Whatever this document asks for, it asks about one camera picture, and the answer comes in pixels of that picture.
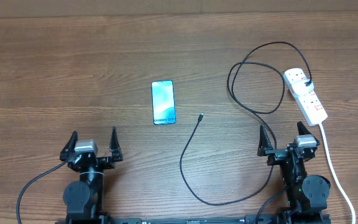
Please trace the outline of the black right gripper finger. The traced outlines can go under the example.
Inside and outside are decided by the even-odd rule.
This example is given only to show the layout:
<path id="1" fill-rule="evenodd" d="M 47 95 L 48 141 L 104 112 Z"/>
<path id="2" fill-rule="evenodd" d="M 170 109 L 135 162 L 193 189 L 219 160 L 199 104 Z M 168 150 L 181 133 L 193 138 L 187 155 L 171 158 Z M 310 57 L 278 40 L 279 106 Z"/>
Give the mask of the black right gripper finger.
<path id="1" fill-rule="evenodd" d="M 257 155 L 267 156 L 273 151 L 273 147 L 263 125 L 260 126 L 259 131 L 259 146 L 257 150 Z"/>
<path id="2" fill-rule="evenodd" d="M 312 135 L 308 129 L 306 128 L 306 126 L 301 122 L 297 122 L 297 128 L 298 128 L 298 134 L 300 136 L 303 136 L 303 135 Z M 315 141 L 316 141 L 316 145 L 319 146 L 320 145 L 320 141 L 314 137 Z"/>

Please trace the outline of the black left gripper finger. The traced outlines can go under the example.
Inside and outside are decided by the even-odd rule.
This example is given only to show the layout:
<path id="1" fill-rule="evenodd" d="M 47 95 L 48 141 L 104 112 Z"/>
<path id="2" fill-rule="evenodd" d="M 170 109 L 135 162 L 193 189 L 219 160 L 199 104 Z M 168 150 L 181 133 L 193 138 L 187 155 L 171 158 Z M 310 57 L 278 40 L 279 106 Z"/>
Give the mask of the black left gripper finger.
<path id="1" fill-rule="evenodd" d="M 112 134 L 109 142 L 109 151 L 111 152 L 111 157 L 114 162 L 123 161 L 123 155 L 121 147 L 117 140 L 117 131 L 115 126 L 112 127 Z"/>
<path id="2" fill-rule="evenodd" d="M 60 152 L 60 160 L 66 161 L 69 158 L 69 155 L 74 152 L 75 144 L 78 140 L 78 133 L 77 131 L 73 131 L 69 141 L 67 144 L 63 147 L 63 149 Z"/>

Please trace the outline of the blue Samsung Galaxy smartphone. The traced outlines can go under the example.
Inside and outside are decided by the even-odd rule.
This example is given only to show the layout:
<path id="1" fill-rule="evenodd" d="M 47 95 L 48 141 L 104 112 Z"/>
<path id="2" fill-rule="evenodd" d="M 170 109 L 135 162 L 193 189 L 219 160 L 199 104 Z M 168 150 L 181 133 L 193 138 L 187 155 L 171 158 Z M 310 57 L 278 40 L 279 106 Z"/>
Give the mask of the blue Samsung Galaxy smartphone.
<path id="1" fill-rule="evenodd" d="M 151 89 L 154 124 L 175 124 L 177 117 L 173 82 L 171 80 L 152 82 Z"/>

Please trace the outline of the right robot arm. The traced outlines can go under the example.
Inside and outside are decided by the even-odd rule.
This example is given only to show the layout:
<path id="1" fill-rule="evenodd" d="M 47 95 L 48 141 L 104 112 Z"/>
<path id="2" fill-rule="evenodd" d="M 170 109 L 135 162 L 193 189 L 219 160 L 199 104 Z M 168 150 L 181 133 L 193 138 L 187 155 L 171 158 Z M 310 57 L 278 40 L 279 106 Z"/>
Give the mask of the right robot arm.
<path id="1" fill-rule="evenodd" d="M 263 126 L 257 155 L 267 157 L 267 165 L 279 166 L 284 189 L 270 197 L 255 216 L 256 223 L 330 223 L 327 209 L 331 183 L 322 175 L 308 175 L 305 161 L 315 157 L 320 142 L 297 122 L 298 135 L 283 149 L 274 149 Z M 287 195 L 288 207 L 279 208 L 274 215 L 262 216 L 264 208 L 282 194 Z"/>

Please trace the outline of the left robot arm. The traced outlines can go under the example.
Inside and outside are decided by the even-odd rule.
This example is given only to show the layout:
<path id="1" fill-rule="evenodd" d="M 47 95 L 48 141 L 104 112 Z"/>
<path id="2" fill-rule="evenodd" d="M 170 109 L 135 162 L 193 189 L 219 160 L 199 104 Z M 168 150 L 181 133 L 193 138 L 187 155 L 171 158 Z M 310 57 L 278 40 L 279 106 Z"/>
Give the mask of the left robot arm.
<path id="1" fill-rule="evenodd" d="M 74 131 L 60 152 L 60 160 L 79 173 L 80 179 L 67 185 L 63 201 L 67 206 L 65 223 L 114 223 L 104 211 L 104 171 L 115 168 L 123 160 L 117 140 L 116 128 L 112 127 L 109 142 L 110 156 L 97 156 L 98 147 L 93 139 L 79 140 Z"/>

